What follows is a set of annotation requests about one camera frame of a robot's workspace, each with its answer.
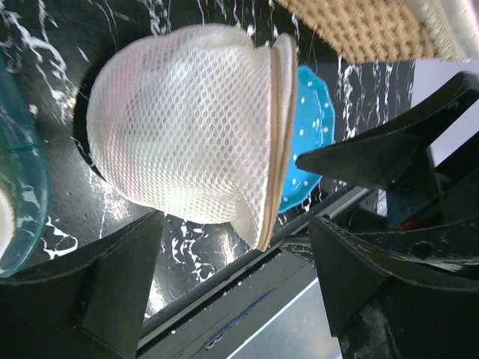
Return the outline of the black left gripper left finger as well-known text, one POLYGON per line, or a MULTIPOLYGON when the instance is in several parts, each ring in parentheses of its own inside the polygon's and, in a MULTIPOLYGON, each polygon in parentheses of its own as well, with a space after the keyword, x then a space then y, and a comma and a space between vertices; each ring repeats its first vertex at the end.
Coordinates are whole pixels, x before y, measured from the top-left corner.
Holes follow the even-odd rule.
POLYGON ((152 212, 1 280, 1 357, 134 358, 161 234, 152 212))

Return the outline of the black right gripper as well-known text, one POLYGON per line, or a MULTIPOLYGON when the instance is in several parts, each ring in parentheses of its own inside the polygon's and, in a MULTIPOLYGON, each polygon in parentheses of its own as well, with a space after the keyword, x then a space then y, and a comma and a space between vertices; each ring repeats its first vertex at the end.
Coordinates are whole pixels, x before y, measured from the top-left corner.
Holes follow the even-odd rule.
POLYGON ((478 131, 464 126, 467 136, 455 139, 450 130, 476 101, 478 76, 458 72, 400 116, 303 153, 296 166, 350 185, 387 189, 388 228, 408 231, 356 236, 396 259, 477 280, 478 131))

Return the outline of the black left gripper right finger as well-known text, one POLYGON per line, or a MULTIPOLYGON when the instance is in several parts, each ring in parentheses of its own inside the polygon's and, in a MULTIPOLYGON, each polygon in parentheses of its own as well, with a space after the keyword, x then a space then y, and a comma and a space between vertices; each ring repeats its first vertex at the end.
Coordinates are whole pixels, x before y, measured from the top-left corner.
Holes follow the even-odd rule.
POLYGON ((477 358, 478 282, 397 260, 325 218, 309 225, 343 358, 477 358))

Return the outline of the white mesh laundry bag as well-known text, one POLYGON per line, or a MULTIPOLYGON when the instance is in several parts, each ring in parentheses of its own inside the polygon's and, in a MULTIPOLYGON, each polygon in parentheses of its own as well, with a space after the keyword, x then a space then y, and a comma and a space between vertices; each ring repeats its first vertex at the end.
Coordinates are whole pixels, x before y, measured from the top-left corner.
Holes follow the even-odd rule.
POLYGON ((122 197, 197 224, 272 238, 291 154, 296 41, 256 46, 231 25, 189 25, 116 53, 91 88, 91 159, 122 197))

